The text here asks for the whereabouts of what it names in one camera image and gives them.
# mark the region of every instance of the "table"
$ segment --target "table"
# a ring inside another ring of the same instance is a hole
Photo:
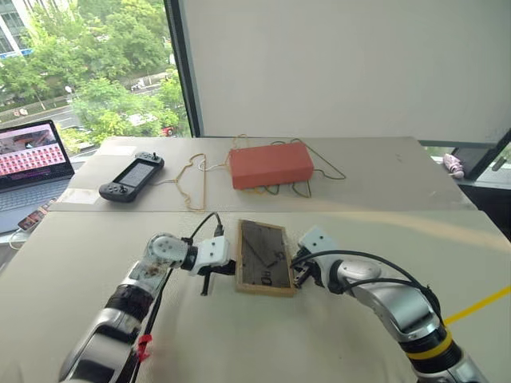
[[[196,213],[50,212],[0,278],[0,377],[9,365],[24,383],[53,382],[149,238],[189,235]],[[287,229],[288,246],[318,224],[342,248],[388,258],[429,283],[447,318],[511,282],[511,245],[480,211],[222,213],[231,249],[238,219]],[[209,223],[197,240],[212,234]],[[153,331],[140,383],[261,381],[415,382],[378,319],[354,299],[307,281],[294,298],[236,293],[234,278],[177,271]],[[450,326],[493,383],[511,371],[511,298]]]
[[[251,146],[270,144],[275,138],[251,138]],[[346,180],[328,180],[315,172],[311,181],[312,198],[305,199],[282,186],[279,195],[257,195],[232,188],[224,169],[207,173],[207,211],[409,211],[475,209],[445,169],[435,164],[420,144],[401,138],[322,138],[305,139],[313,149],[339,167]],[[237,140],[243,147],[247,142]],[[206,153],[207,166],[225,161],[233,145],[226,138],[169,139],[111,137],[98,153],[89,158],[69,185],[70,191],[85,193],[85,198],[69,195],[52,206],[55,211],[187,211],[183,197],[174,184],[148,186],[133,203],[113,203],[99,197],[97,189],[112,181],[133,160],[136,152],[156,152],[165,167],[154,182],[173,179],[188,158]],[[333,174],[317,156],[317,168]],[[203,174],[196,167],[184,174],[181,187],[200,206]]]

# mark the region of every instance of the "window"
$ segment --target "window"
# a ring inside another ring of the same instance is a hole
[[[450,154],[454,148],[444,148],[441,146],[425,146],[424,149],[431,157],[443,157],[444,154]]]
[[[6,35],[3,33],[3,30],[0,30],[0,53],[11,52],[13,47],[7,40]]]
[[[0,0],[0,13],[10,12],[12,10],[16,10],[12,0]]]
[[[23,21],[20,19],[18,12],[3,14],[2,18],[13,35],[19,35],[25,30],[25,26],[23,25]]]
[[[163,1],[32,2],[30,35],[11,32],[29,52],[0,61],[14,105],[2,107],[0,128],[45,109],[71,156],[109,136],[191,136]],[[17,13],[2,17],[25,29]],[[15,113],[21,107],[28,116]]]
[[[23,41],[23,38],[21,35],[13,36],[13,39],[16,41],[16,44],[18,44],[19,49],[26,49],[28,46],[26,46],[25,42]]]
[[[491,184],[493,187],[511,188],[511,143],[477,178],[478,184]]]

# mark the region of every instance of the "laptop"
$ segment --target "laptop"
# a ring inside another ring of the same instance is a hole
[[[73,174],[51,120],[0,130],[0,233],[62,194]]]

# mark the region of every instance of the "laptop screen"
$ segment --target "laptop screen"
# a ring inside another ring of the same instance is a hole
[[[0,130],[0,189],[73,174],[52,121]]]

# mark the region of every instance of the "black game controller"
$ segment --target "black game controller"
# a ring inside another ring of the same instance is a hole
[[[163,158],[156,153],[137,153],[135,160],[119,176],[100,186],[99,194],[110,201],[132,202],[164,164]]]

